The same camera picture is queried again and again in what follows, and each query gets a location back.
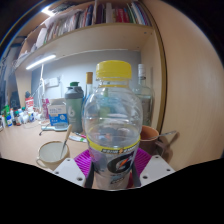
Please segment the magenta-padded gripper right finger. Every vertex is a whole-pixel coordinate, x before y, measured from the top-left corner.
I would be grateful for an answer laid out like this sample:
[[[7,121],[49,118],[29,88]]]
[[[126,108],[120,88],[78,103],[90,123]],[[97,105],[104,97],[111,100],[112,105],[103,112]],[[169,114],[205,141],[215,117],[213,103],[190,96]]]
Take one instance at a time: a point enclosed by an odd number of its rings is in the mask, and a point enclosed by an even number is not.
[[[175,170],[160,155],[151,156],[138,149],[132,168],[133,186],[143,187],[174,172]]]

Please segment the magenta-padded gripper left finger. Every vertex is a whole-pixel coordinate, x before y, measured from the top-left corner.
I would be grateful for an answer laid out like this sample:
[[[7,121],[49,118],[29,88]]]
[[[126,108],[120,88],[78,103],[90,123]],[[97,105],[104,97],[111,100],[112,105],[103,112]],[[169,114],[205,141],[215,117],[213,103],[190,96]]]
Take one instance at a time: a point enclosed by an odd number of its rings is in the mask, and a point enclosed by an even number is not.
[[[65,159],[53,173],[81,187],[92,188],[94,168],[89,151],[85,150],[74,159]]]

